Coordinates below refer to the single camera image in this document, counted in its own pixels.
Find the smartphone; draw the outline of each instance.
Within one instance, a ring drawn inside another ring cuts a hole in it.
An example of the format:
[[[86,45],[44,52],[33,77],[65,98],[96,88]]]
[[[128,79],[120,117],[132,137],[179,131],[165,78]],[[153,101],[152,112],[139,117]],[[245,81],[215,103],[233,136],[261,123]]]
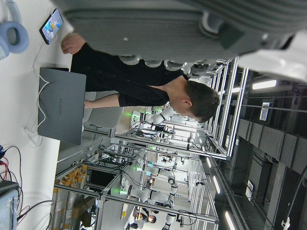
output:
[[[53,13],[47,18],[45,23],[39,29],[45,43],[49,45],[54,38],[55,34],[61,28],[63,19],[58,9],[55,9]]]

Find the gray office chair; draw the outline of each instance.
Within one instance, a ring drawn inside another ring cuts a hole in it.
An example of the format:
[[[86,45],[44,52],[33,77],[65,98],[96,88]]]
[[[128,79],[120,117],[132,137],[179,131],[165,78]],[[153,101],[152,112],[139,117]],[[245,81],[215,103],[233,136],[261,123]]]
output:
[[[95,50],[147,62],[206,64],[286,48],[307,28],[307,1],[53,0]]]
[[[114,93],[117,92],[86,92],[85,99],[92,101]],[[122,113],[123,107],[85,109],[83,121],[96,127],[114,128],[118,124]]]

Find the laptop logo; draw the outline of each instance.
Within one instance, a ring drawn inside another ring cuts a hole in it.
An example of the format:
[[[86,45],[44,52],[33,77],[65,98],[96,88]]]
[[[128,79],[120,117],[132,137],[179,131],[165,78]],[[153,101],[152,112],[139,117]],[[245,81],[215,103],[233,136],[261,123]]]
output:
[[[62,115],[62,102],[63,102],[63,99],[60,98],[59,99],[59,115]]]

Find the desk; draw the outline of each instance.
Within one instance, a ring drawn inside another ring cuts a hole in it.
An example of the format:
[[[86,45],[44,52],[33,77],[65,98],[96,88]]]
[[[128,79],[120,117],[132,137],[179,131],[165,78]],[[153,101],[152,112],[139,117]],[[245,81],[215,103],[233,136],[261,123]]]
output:
[[[30,139],[24,128],[35,130],[38,108],[36,105],[39,67],[69,67],[71,55],[64,55],[60,49],[62,38],[72,31],[65,21],[57,39],[46,45],[39,28],[54,10],[48,0],[15,0],[29,34],[29,47],[22,54],[10,54],[0,60],[0,145],[8,148],[17,146],[21,151],[24,205],[34,205],[52,199],[54,176],[56,172],[59,141],[43,138],[42,144],[31,147]],[[9,149],[5,156],[9,168],[19,176],[19,154],[15,148]],[[18,230],[42,230],[49,221],[50,204],[42,204],[29,212],[18,226]]]

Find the laptop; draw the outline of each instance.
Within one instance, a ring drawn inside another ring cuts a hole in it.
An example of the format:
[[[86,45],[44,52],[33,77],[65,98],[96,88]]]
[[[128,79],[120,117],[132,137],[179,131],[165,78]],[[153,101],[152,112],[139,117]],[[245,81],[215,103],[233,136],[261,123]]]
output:
[[[38,134],[81,145],[86,76],[51,68],[40,68],[40,75],[50,83],[39,95],[46,119],[38,127]],[[45,84],[40,79],[39,90]],[[38,123],[43,119],[39,110]]]

